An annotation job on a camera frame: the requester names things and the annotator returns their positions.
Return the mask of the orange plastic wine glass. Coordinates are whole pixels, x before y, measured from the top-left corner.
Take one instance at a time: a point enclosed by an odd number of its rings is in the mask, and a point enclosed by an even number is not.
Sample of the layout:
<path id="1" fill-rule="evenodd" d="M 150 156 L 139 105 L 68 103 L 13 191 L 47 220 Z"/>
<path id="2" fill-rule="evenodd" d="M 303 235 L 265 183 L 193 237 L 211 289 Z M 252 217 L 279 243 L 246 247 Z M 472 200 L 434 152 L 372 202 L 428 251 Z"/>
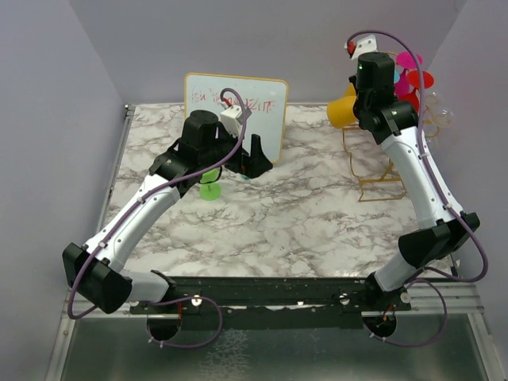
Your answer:
<path id="1" fill-rule="evenodd" d="M 326 113 L 331 126 L 336 129 L 342 129 L 347 125 L 357 122 L 356 116 L 353 113 L 355 101 L 355 96 L 344 96 L 327 105 Z"/>

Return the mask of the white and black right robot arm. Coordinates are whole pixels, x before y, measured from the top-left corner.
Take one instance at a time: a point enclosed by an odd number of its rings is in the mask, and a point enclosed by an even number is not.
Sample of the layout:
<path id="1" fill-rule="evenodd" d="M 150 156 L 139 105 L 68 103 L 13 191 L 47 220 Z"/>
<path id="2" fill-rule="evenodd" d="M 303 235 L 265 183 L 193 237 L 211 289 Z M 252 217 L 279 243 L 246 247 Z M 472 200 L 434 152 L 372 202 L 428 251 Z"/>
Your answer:
<path id="1" fill-rule="evenodd" d="M 475 213 L 465 213 L 424 146 L 418 115 L 394 94 L 394 61 L 384 52 L 357 59 L 353 113 L 372 134 L 400 174 L 416 213 L 418 229 L 398 239 L 398 252 L 365 282 L 364 300 L 373 310 L 393 301 L 393 292 L 426 265 L 458 250 L 479 228 Z"/>

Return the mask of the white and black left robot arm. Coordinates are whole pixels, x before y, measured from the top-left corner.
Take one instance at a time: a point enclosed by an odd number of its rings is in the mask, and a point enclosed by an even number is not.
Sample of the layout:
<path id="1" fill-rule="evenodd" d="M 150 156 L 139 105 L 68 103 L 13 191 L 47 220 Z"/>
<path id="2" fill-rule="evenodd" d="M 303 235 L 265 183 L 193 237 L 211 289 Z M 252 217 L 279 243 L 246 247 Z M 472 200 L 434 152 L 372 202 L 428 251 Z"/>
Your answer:
<path id="1" fill-rule="evenodd" d="M 250 179 L 273 167 L 260 136 L 251 148 L 241 145 L 250 110 L 229 106 L 220 114 L 195 110 L 183 123 L 182 135 L 158 155 L 134 196 L 99 233 L 85 244 L 63 251 L 67 283 L 106 314 L 126 302 L 148 302 L 158 313 L 175 304 L 175 284 L 158 271 L 127 273 L 127 259 L 159 217 L 215 168 L 227 168 Z"/>

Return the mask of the green plastic wine glass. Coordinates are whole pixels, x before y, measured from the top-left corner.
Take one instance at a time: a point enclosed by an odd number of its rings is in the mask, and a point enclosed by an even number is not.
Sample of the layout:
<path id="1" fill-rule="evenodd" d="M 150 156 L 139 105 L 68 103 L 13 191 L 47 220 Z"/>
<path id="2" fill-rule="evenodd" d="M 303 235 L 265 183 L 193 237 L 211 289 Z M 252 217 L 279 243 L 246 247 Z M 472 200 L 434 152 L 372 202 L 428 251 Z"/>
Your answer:
<path id="1" fill-rule="evenodd" d="M 210 170 L 202 175 L 199 182 L 199 195 L 206 201 L 213 201 L 221 196 L 221 186 L 218 180 L 221 178 L 222 167 Z"/>

